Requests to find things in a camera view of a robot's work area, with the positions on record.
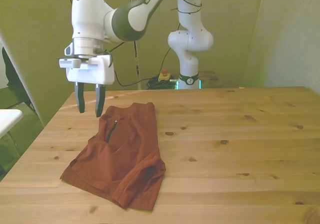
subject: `wall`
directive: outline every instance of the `wall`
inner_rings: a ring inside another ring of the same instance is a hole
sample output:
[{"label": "wall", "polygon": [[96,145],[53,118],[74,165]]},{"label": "wall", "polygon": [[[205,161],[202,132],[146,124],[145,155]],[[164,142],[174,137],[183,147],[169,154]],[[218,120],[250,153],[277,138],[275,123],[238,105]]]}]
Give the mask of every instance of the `wall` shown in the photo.
[{"label": "wall", "polygon": [[320,0],[263,0],[243,84],[320,93]]},{"label": "wall", "polygon": [[5,62],[4,59],[2,57],[2,47],[3,44],[0,40],[0,88],[6,88],[7,87],[7,83],[8,83],[8,79],[6,77],[6,66],[5,66]]}]

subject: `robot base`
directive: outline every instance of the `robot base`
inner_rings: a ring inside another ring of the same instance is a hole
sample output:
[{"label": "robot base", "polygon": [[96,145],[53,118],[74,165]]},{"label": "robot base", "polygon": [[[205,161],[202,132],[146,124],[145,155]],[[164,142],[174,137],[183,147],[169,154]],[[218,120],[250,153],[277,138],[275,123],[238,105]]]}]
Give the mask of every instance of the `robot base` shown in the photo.
[{"label": "robot base", "polygon": [[176,84],[176,89],[201,89],[202,82],[201,80],[197,80],[196,82],[194,82],[194,84],[189,85],[186,84],[186,82],[182,81],[181,79],[178,80],[177,84]]}]

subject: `wooden table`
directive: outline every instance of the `wooden table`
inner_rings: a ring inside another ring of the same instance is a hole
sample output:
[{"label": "wooden table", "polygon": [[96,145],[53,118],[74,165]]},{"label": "wooden table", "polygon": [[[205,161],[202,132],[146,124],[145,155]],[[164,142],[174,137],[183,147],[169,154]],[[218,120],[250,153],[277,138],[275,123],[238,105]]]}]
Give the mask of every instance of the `wooden table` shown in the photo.
[{"label": "wooden table", "polygon": [[0,183],[4,224],[302,224],[320,205],[320,97],[305,88],[107,92],[153,102],[167,171],[153,213],[62,183],[98,130],[95,94],[60,109]]}]

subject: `zipper pull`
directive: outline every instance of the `zipper pull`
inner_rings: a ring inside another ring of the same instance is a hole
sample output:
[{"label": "zipper pull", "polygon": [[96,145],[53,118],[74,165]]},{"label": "zipper pull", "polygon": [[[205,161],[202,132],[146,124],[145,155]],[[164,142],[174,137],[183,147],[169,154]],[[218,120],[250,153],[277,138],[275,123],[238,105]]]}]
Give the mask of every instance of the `zipper pull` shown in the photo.
[{"label": "zipper pull", "polygon": [[106,138],[106,141],[107,141],[107,142],[109,142],[110,137],[111,137],[111,134],[112,134],[112,132],[114,131],[114,129],[116,128],[117,123],[118,123],[118,120],[115,120],[114,126],[112,127],[112,129],[110,130],[110,132],[109,132],[109,134],[108,134],[108,136],[107,136],[107,138]]}]

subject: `wood knot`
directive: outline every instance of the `wood knot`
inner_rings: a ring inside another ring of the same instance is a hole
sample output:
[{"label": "wood knot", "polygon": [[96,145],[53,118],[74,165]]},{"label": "wood knot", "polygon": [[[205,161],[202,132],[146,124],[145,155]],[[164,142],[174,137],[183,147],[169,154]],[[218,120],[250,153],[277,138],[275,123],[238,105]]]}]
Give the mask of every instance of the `wood knot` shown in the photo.
[{"label": "wood knot", "polygon": [[289,103],[289,102],[286,102],[286,105],[288,105],[289,107],[292,107],[292,108],[296,107],[294,104]]},{"label": "wood knot", "polygon": [[253,122],[257,121],[253,116],[250,116],[250,115],[245,115],[244,117],[249,119],[250,121],[253,121]]},{"label": "wood knot", "polygon": [[165,133],[167,136],[174,136],[175,135],[175,133],[173,133],[173,132],[166,132]]},{"label": "wood knot", "polygon": [[195,158],[189,158],[188,161],[189,162],[197,162],[197,160]]},{"label": "wood knot", "polygon": [[94,212],[96,212],[98,210],[98,207],[97,206],[92,206],[89,210],[89,213],[92,214]]},{"label": "wood knot", "polygon": [[228,141],[228,140],[221,140],[220,143],[223,144],[223,145],[225,145],[225,144],[228,144],[229,141]]}]

